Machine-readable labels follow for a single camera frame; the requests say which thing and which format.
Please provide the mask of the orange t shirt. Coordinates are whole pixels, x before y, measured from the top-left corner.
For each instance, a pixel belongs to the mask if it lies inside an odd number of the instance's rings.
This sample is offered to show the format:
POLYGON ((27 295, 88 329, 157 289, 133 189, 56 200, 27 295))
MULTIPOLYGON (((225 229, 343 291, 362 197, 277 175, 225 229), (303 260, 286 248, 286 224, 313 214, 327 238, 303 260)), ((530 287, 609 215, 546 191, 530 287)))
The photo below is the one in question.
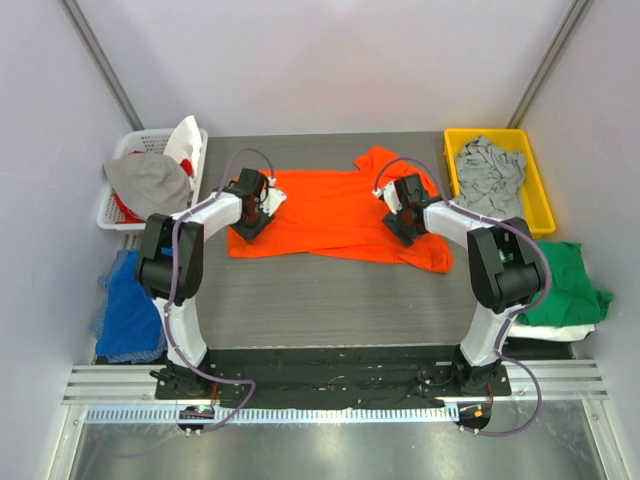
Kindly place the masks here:
POLYGON ((235 231, 227 234, 231 258, 255 259, 311 253, 341 259, 383 264, 408 264, 421 270, 446 274, 453 254, 444 238, 427 233, 406 247, 384 225, 387 205, 373 195, 403 176, 418 174, 425 189, 438 193, 427 174, 408 162, 391 164, 398 155, 380 146, 354 160, 351 171, 280 170, 276 186, 287 199, 274 220, 252 243, 235 231), (375 179, 380 171, 380 182, 375 179))

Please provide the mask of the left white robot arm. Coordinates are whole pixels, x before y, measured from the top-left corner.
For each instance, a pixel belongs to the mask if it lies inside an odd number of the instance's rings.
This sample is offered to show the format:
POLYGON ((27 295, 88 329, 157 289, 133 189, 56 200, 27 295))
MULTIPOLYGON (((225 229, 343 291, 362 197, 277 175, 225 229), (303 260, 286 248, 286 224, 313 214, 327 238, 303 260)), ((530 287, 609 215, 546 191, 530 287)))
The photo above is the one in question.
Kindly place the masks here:
POLYGON ((199 203, 147 219, 136 280, 161 315, 167 342, 165 367, 152 374, 160 397, 200 399, 216 382, 195 302, 204 275, 205 242, 229 227, 252 243, 285 200, 274 173, 244 168, 237 179, 199 203))

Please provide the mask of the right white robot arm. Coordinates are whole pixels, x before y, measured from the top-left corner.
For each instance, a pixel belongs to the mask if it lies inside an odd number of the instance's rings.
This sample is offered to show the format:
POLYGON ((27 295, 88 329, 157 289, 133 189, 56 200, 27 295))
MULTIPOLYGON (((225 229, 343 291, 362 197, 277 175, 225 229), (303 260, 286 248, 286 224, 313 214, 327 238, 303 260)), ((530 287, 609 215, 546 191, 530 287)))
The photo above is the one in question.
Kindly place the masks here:
POLYGON ((460 393, 477 393, 497 375, 516 317, 549 287, 548 262, 524 219, 500 221, 432 196, 418 174, 376 188, 374 196, 389 209, 383 223, 405 246, 430 233, 465 248, 476 308, 455 349, 451 380, 460 393))

